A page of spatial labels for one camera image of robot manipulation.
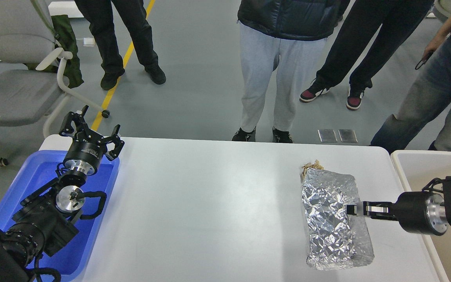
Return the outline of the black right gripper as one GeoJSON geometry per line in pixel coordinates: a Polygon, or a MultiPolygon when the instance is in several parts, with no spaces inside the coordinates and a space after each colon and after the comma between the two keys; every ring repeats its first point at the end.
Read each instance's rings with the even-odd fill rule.
{"type": "Polygon", "coordinates": [[[442,236],[447,231],[444,199],[431,192],[404,192],[395,203],[361,201],[346,205],[346,213],[399,221],[400,226],[410,233],[442,236]]]}

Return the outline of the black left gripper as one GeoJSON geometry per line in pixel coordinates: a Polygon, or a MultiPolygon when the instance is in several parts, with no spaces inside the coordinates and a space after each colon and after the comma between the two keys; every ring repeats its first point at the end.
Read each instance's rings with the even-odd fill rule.
{"type": "Polygon", "coordinates": [[[76,170],[85,175],[97,173],[105,155],[109,161],[119,157],[124,141],[118,135],[121,125],[116,125],[110,136],[100,135],[91,131],[84,119],[89,106],[85,105],[81,112],[70,111],[65,117],[59,130],[60,136],[69,136],[74,141],[64,158],[64,166],[69,170],[76,170]]]}

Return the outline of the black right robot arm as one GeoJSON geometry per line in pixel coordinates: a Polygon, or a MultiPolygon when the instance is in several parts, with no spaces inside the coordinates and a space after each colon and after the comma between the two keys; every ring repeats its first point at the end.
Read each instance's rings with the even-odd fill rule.
{"type": "Polygon", "coordinates": [[[434,178],[419,192],[403,192],[395,203],[363,201],[347,205],[346,213],[397,221],[409,233],[442,236],[451,226],[451,176],[434,178]]]}

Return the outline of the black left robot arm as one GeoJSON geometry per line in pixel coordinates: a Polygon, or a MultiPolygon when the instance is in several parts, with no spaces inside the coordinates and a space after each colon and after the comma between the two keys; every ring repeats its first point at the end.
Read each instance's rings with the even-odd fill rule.
{"type": "Polygon", "coordinates": [[[78,220],[100,216],[107,202],[102,191],[85,192],[81,187],[90,175],[98,172],[102,158],[113,161],[124,146],[116,125],[110,136],[90,129],[81,112],[69,112],[59,134],[72,138],[63,162],[56,168],[57,177],[24,198],[22,208],[14,214],[14,225],[0,229],[0,282],[41,282],[43,275],[61,281],[55,268],[39,266],[43,254],[52,257],[78,233],[78,220]]]}

